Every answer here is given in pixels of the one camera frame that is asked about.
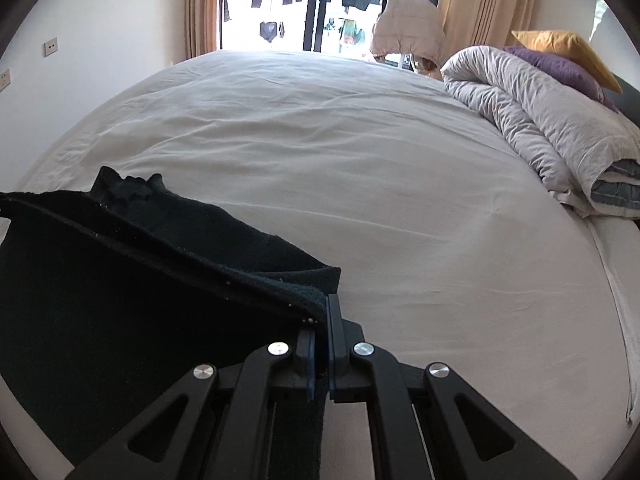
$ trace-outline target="wall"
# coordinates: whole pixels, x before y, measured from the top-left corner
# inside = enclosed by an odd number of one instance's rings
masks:
[[[588,40],[598,0],[536,0],[531,30],[572,30]],[[609,69],[640,89],[640,56],[608,10],[598,25],[591,46]]]
[[[0,59],[12,76],[0,92],[0,190],[95,107],[184,58],[184,0],[39,0]]]

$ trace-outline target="mattress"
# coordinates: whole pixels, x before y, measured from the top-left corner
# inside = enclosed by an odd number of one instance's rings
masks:
[[[88,190],[101,165],[161,173],[341,267],[343,316],[368,341],[414,366],[446,362],[580,480],[602,478],[628,442],[616,301],[640,298],[640,249],[625,252],[638,230],[608,219],[597,245],[441,83],[319,54],[217,52],[99,107],[20,188]],[[0,386],[18,452],[61,480],[71,464]],[[322,477],[372,479],[363,406],[329,403],[325,419]]]

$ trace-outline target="beige curtain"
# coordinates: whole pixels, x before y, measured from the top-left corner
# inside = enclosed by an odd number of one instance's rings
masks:
[[[534,0],[439,0],[447,35],[441,62],[477,44],[503,47],[512,30],[526,30]]]
[[[218,48],[219,0],[186,0],[187,58]]]

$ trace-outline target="power outlet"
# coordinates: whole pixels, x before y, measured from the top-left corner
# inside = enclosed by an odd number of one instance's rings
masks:
[[[58,38],[53,38],[53,40],[47,41],[44,44],[44,57],[50,56],[54,52],[58,51]]]
[[[0,74],[0,92],[9,86],[11,82],[11,72],[7,68],[4,72]]]

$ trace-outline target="yellow pillow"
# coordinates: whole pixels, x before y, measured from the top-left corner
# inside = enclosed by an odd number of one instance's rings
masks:
[[[589,72],[600,86],[622,94],[622,88],[589,43],[568,30],[512,30],[516,40],[538,52],[567,58]]]

